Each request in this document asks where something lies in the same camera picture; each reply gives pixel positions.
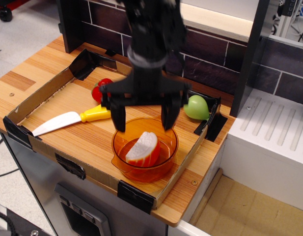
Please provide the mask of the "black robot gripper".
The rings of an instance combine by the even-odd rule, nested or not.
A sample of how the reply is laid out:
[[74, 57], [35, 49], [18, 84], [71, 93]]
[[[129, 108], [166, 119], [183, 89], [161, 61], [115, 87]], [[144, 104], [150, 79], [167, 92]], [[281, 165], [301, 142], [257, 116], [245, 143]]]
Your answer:
[[160, 67], [133, 66], [126, 78], [100, 87], [101, 104], [110, 109], [115, 129], [120, 132], [126, 130], [125, 106], [161, 105], [162, 126], [169, 130], [187, 103], [190, 88], [187, 82], [163, 75]]

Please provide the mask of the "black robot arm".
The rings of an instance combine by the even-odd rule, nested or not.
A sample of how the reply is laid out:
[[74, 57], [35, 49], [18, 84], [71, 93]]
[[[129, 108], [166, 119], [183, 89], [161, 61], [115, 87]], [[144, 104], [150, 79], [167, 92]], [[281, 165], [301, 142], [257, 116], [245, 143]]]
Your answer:
[[163, 75], [170, 52], [179, 53], [186, 28], [178, 0], [124, 0], [132, 32], [127, 49], [131, 73], [123, 80], [103, 85], [102, 106], [111, 112], [115, 129], [126, 129], [127, 106], [161, 106], [164, 130], [175, 124], [180, 109], [188, 103], [188, 83]]

